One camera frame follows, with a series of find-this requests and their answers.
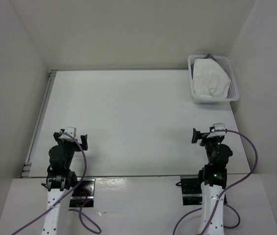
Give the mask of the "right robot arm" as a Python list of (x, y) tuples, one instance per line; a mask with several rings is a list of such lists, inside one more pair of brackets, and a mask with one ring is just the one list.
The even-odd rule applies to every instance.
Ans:
[(222, 144), (225, 138), (225, 125), (213, 124), (209, 132), (193, 130), (192, 143), (200, 142), (205, 148), (208, 163), (198, 173), (196, 187), (202, 193), (200, 235), (223, 235), (223, 190), (227, 186), (227, 169), (232, 150)]

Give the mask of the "white pleated skirt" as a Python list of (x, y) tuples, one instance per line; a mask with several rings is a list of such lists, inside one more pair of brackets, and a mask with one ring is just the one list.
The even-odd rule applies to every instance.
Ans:
[(227, 98), (231, 80), (213, 59), (196, 59), (192, 80), (195, 95), (203, 98)]

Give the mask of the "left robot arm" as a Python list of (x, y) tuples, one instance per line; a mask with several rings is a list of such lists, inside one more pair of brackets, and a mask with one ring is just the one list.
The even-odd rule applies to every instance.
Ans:
[(57, 145), (49, 150), (50, 165), (47, 169), (47, 210), (41, 234), (66, 235), (70, 199), (78, 192), (80, 181), (70, 170), (76, 152), (82, 155), (88, 150), (87, 135), (81, 135), (79, 143), (75, 128), (61, 129), (53, 134)]

